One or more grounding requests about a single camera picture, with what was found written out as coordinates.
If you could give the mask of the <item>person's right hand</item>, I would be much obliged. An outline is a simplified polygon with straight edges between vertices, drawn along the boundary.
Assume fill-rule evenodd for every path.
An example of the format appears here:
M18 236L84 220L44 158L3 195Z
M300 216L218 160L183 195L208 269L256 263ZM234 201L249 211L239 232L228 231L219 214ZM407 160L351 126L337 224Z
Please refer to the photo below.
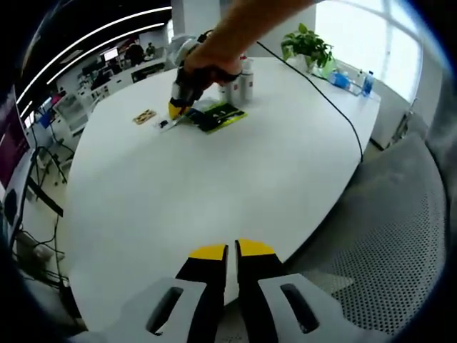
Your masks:
M212 84L226 85L235 81L241 71L239 61L217 61L197 46L178 67L174 83L186 89L200 89L202 96Z

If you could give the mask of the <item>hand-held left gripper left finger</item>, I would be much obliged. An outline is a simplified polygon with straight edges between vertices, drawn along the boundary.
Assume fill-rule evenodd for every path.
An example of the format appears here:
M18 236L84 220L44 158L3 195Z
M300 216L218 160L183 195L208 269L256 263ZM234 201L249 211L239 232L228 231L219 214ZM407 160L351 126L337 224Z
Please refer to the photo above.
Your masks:
M121 308L100 332L82 332L70 342L214 342L224 312L226 244L190 253L178 274L154 282Z

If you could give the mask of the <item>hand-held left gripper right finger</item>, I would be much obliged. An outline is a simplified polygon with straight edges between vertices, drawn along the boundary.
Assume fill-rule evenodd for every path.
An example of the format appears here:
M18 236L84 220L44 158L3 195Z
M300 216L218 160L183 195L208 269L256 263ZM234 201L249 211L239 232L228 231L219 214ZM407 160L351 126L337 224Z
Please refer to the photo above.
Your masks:
M287 274L263 242L238 239L238 303L250 342L388 342L348 321L338 301L302 274Z

